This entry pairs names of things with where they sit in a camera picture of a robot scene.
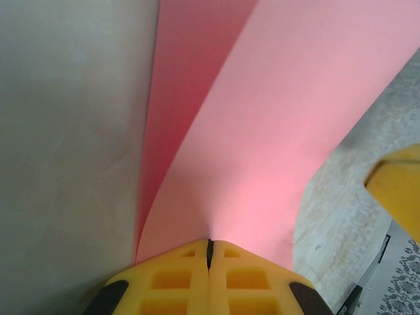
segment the white wall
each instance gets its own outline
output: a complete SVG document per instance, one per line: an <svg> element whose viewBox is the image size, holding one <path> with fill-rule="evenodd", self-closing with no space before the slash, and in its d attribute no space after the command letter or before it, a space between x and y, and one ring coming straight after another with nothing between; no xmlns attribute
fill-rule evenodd
<svg viewBox="0 0 420 315"><path fill-rule="evenodd" d="M1 2L2 314L77 314L129 264L157 13Z"/></svg>

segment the pink paper sheet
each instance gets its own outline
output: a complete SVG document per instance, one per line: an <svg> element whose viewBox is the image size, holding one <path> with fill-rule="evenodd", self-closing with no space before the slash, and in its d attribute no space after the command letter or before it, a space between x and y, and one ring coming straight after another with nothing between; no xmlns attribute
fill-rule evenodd
<svg viewBox="0 0 420 315"><path fill-rule="evenodd" d="M162 0L161 12L172 2L178 1ZM207 10L207 2L195 1L194 10ZM148 202L140 201L140 212L147 213L157 194L136 260L212 238L291 268L293 227L305 185L420 46L420 3L260 0L224 63L226 51L211 65L222 64L213 84L216 70L210 72L209 64L196 57L199 52L190 47L195 43L183 43L208 27L193 23L187 7L159 16L148 119L152 113L154 119L165 117L166 110L172 116L183 113L176 116L181 118L188 113L188 119L175 135L176 123L152 121L150 127L148 121L146 140L156 146L151 154L145 144L142 169L147 171L145 162L157 163L148 176L143 174ZM161 35L173 25L179 27L174 34L178 47L185 54L194 51L191 62L182 65L197 74L196 80L202 70L211 73L200 97L190 100L192 110L181 99L168 102L161 96L157 101L154 96L168 89L155 80L166 69L159 65L177 63ZM226 32L229 25L224 24ZM169 76L166 84L174 80ZM182 85L190 81L176 84L185 92ZM157 143L173 138L177 145L182 142L178 151L173 143L160 151ZM165 157L153 161L160 152Z"/></svg>

